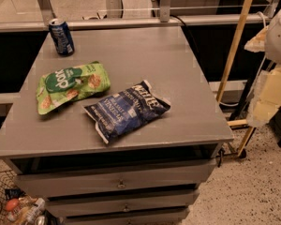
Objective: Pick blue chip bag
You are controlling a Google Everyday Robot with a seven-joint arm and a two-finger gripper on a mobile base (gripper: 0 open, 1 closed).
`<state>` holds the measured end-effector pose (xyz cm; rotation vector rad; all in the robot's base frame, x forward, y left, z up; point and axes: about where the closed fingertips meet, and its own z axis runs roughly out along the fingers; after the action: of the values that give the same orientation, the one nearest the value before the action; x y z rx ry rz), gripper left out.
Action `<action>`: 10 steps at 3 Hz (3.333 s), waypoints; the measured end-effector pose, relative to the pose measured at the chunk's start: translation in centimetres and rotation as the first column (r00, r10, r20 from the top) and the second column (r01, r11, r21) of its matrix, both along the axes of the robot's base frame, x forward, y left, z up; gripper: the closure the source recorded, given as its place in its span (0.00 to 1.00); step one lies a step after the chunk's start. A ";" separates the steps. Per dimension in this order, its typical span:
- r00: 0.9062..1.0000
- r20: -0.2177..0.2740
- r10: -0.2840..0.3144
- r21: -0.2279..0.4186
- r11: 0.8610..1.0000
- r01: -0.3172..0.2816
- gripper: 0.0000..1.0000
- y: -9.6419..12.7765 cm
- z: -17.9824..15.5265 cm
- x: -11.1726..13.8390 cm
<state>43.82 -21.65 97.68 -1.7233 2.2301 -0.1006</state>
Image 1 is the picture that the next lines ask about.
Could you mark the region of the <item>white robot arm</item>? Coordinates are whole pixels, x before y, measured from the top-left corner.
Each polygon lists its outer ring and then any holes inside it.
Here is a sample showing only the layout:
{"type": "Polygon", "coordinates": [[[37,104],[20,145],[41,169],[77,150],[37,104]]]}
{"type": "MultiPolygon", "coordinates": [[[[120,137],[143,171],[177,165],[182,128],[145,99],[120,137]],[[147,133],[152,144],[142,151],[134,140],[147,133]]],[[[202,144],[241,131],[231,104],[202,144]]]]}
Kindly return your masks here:
{"type": "Polygon", "coordinates": [[[258,128],[267,124],[281,108],[281,8],[244,48],[253,53],[264,52],[265,58],[274,63],[260,71],[248,108],[247,123],[258,128]]]}

